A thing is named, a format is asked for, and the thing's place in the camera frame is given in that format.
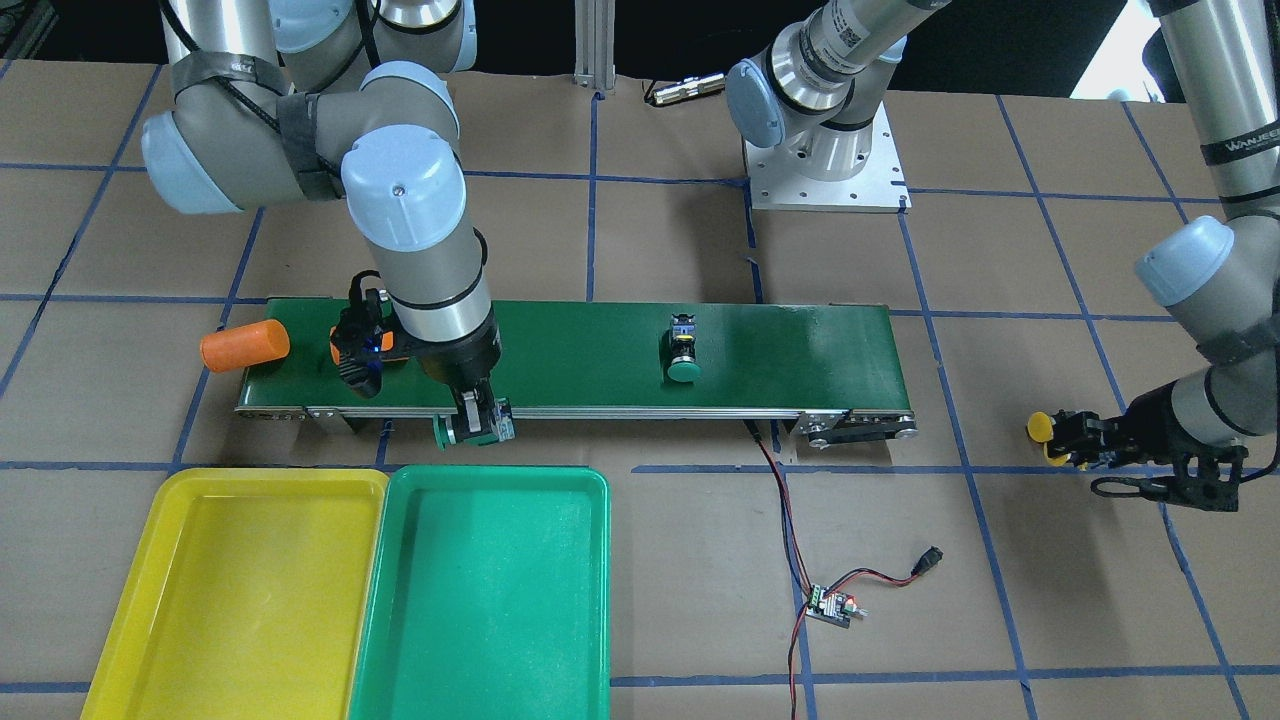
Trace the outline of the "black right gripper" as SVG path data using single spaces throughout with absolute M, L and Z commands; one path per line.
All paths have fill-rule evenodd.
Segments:
M 516 437 L 509 401 L 495 396 L 492 373 L 500 359 L 500 332 L 490 310 L 470 334 L 447 342 L 417 337 L 403 325 L 422 370 L 454 389 L 457 414 L 452 419 L 456 443 L 511 441 Z

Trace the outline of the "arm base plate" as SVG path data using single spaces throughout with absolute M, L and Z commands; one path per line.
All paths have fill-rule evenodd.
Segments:
M 744 142 L 742 154 L 756 210 L 899 213 L 913 205 L 883 105 L 860 129 L 817 126 L 773 149 Z

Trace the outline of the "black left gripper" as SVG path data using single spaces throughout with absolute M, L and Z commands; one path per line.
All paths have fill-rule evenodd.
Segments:
M 1052 415 L 1052 446 L 1070 447 L 1068 465 L 1080 470 L 1172 465 L 1180 454 L 1206 451 L 1210 446 L 1192 437 L 1176 419 L 1172 388 L 1174 383 L 1169 383 L 1134 398 L 1115 418 L 1060 410 Z

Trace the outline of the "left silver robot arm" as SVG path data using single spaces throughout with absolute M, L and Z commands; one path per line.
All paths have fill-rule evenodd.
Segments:
M 1184 224 L 1135 263 L 1153 301 L 1206 366 L 1134 398 L 1108 420 L 1066 413 L 1051 457 L 1121 466 L 1240 461 L 1277 430 L 1277 4 L 1151 1 L 1225 219 Z M 859 135 L 911 31 L 941 1 L 824 1 L 727 74 L 746 145 Z

